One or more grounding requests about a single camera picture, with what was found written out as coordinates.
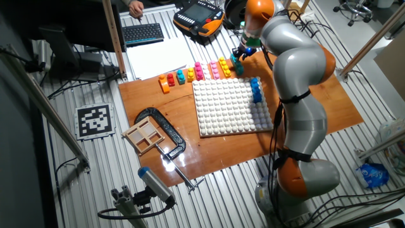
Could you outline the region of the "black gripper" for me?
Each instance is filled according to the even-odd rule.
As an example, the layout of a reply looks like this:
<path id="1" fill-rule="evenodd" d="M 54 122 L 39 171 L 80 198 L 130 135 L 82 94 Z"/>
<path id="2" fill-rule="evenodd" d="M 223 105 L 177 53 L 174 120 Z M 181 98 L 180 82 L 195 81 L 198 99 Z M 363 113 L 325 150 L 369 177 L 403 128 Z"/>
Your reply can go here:
<path id="1" fill-rule="evenodd" d="M 256 52 L 255 48 L 239 46 L 238 48 L 235 47 L 232 49 L 232 56 L 234 62 L 238 61 L 239 57 L 242 57 L 242 60 L 244 61 L 248 56 L 252 56 L 255 52 Z"/>

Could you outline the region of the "person's bare hand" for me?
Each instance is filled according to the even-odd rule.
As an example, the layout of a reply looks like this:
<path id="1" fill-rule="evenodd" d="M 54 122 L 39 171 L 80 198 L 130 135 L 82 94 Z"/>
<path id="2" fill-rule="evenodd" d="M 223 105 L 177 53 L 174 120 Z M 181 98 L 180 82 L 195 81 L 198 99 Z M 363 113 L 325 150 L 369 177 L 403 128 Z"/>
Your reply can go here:
<path id="1" fill-rule="evenodd" d="M 131 1 L 128 4 L 130 15 L 136 19 L 140 19 L 143 16 L 144 5 L 140 1 Z"/>

